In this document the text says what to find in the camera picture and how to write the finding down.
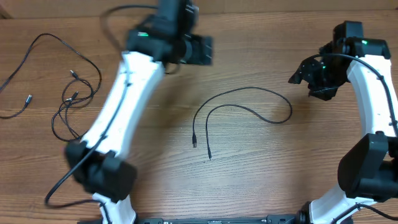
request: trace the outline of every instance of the white robotic arm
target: white robotic arm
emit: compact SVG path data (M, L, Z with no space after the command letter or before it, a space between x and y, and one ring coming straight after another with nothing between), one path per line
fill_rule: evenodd
M365 55L365 57L361 57L359 59L370 64L384 76L392 96L394 108L398 109L397 96L391 80L390 60L377 55ZM352 61L350 63L347 70L347 77L353 85L356 99L358 101L362 135L365 136L367 133L375 134L376 131L382 131L386 136L395 136L391 124L386 93L380 79L378 79L372 71L357 61ZM311 223L331 223L336 217L357 203L373 205L376 201L371 198L363 197L348 198L346 196L346 192L336 184L324 196L320 199L314 200L310 204ZM349 214L340 218L336 223L341 223L357 211L358 209L353 210Z
M139 52L126 52L123 54L123 59L108 99L82 141L87 142L88 148L98 142L102 131L117 110L124 88L127 88L119 111L109 127L107 138L96 149L101 154L113 151L116 153L116 158L124 161L129 154L131 140L146 103L164 77L164 67L162 62L154 62L152 57ZM129 195L118 202L112 202L110 198L99 193L93 194L93 199L103 202L113 224L134 223L136 213L131 207ZM101 207L101 213L104 217L103 224L107 224L103 207Z
M129 193L137 171L125 160L165 66L211 65L212 38L191 33L196 16L192 0L159 0L157 14L129 31L127 51L122 53L116 80L97 120L80 143L71 142L65 150L76 181L93 194L95 202L101 202L104 218L96 223L136 220Z
M299 211L303 224L350 222L360 207L398 196L396 158L397 96L391 79L391 61L384 40L363 38L360 22L336 26L333 41L319 55L305 59L290 83L307 81L310 95L330 100L339 86L351 82L358 101L362 136L340 161L338 184Z

